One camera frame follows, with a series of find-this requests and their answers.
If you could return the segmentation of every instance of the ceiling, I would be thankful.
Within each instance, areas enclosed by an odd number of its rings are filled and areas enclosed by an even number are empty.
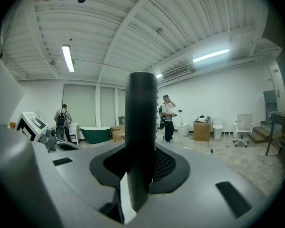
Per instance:
[[[15,11],[3,36],[2,60],[16,80],[125,85],[131,72],[165,75],[189,64],[179,75],[159,78],[165,86],[255,64],[281,50],[262,38],[264,0],[22,0]],[[64,44],[71,46],[75,73],[65,64]],[[192,64],[226,48],[223,57]]]

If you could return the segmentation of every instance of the tube light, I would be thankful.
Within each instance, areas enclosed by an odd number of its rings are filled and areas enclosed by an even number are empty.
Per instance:
[[[73,60],[71,57],[71,47],[69,45],[62,46],[63,55],[65,56],[66,65],[71,73],[74,73]]]
[[[221,54],[224,54],[224,53],[227,53],[227,52],[229,52],[229,49],[222,50],[222,51],[217,51],[217,52],[214,52],[214,53],[211,53],[211,54],[202,56],[202,57],[198,57],[198,58],[194,59],[193,62],[196,63],[196,62],[198,62],[198,61],[207,59],[207,58],[209,58],[209,57],[214,57],[214,56],[221,55]]]

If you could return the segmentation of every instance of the wooden steps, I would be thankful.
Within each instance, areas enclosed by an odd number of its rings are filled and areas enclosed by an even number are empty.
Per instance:
[[[253,128],[252,134],[248,134],[254,143],[267,143],[270,139],[270,132],[263,127]],[[273,134],[273,139],[278,138],[277,134]]]

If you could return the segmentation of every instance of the black cylinder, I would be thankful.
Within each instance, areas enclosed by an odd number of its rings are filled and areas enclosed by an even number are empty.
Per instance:
[[[125,150],[131,206],[135,211],[148,199],[154,173],[156,107],[154,74],[130,74],[125,97]]]

